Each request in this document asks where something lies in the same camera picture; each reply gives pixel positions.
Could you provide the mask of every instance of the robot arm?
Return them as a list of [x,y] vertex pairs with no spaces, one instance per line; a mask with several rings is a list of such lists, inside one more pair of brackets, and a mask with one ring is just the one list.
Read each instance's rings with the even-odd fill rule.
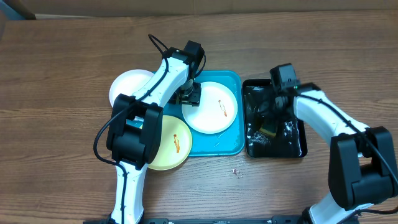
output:
[[[365,132],[366,128],[368,128],[367,125],[354,120],[341,111],[326,97],[323,91],[310,90],[303,92],[302,94],[312,96],[316,99],[322,99],[325,103],[332,105],[360,131]],[[328,143],[329,146],[330,141],[334,136],[338,136],[343,133],[355,134],[355,132],[351,128],[347,127],[347,125],[329,108],[308,98],[300,96],[296,96],[294,98],[294,115],[296,115],[298,119],[309,124],[315,132]],[[329,192],[324,199],[322,199],[318,204],[312,206],[308,212],[313,224],[336,224],[355,210],[368,208],[372,205],[372,203],[365,203],[363,205],[358,205],[354,209],[345,210],[335,202],[331,192]]]
[[[112,117],[157,84],[149,96],[136,103],[131,113],[118,117],[109,126],[107,148],[112,151],[112,159],[119,162],[127,172],[127,177],[124,177],[121,168],[116,167],[116,202],[111,214],[113,223],[136,224],[144,214],[144,179],[147,166],[154,160],[160,146],[163,107],[169,101],[193,106],[200,103],[200,84],[193,82],[204,55],[200,44],[189,41],[184,50],[170,48],[164,55],[169,63],[168,68],[163,59],[158,71],[144,87],[133,93],[133,96],[119,95],[114,102]],[[166,76],[159,82],[166,70]],[[144,121],[142,129],[126,123],[127,119],[137,118]],[[127,183],[123,217],[121,207],[124,178],[127,178]]]
[[[298,119],[308,123],[328,143],[331,150],[330,192],[320,203],[303,212],[302,223],[336,224],[355,210],[368,208],[397,195],[398,186],[391,173],[373,156],[370,147],[334,111],[319,101],[333,107],[363,132],[397,175],[392,137],[385,128],[369,128],[341,111],[319,87],[312,83],[301,85],[291,64],[273,68],[271,78],[279,95],[275,99],[275,110],[293,111]],[[361,156],[371,157],[372,162],[360,166]]]

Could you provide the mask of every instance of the black tray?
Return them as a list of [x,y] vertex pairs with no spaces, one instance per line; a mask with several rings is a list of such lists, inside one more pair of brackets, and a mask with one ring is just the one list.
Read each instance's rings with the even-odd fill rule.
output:
[[261,121],[254,115],[254,108],[273,91],[270,79],[250,79],[243,82],[246,152],[249,156],[255,158],[304,157],[308,152],[304,123],[295,116],[278,122],[275,137],[267,136],[258,131],[261,127]]

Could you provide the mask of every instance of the food residue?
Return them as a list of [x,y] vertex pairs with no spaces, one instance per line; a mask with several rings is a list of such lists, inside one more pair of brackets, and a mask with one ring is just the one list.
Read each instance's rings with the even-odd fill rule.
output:
[[177,149],[177,153],[180,153],[180,140],[178,140],[178,136],[174,134],[174,144]]
[[220,104],[220,108],[224,111],[224,116],[226,117],[226,110],[225,110],[225,106],[223,103],[221,103],[221,100],[218,100],[218,103]]

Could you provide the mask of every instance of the table surface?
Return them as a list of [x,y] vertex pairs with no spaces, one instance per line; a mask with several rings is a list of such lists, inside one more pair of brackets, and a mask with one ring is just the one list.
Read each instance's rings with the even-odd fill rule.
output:
[[[178,48],[201,43],[207,70],[233,70],[242,81],[269,78],[270,68],[291,62],[303,83],[316,83],[348,114],[386,127],[398,150],[397,11],[12,21],[0,41],[2,223],[81,223],[112,211],[115,168],[95,158],[92,143],[111,114],[112,81],[159,67],[148,33]],[[304,159],[251,159],[243,151],[149,170],[146,217],[300,214],[328,192],[329,148],[308,126],[306,135]],[[109,158],[104,142],[100,153]],[[361,220],[398,223],[394,215]]]

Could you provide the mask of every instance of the blue tray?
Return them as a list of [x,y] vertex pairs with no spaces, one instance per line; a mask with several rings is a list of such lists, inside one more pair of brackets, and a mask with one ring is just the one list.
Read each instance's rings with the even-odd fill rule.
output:
[[[238,74],[228,70],[202,71],[196,82],[217,82],[228,87],[236,97],[238,113],[232,125],[216,134],[203,134],[191,128],[185,121],[181,105],[167,104],[163,114],[181,119],[192,133],[192,148],[189,156],[232,156],[242,151],[244,147],[244,121],[242,102],[242,83]],[[128,121],[131,125],[140,126],[136,121]]]

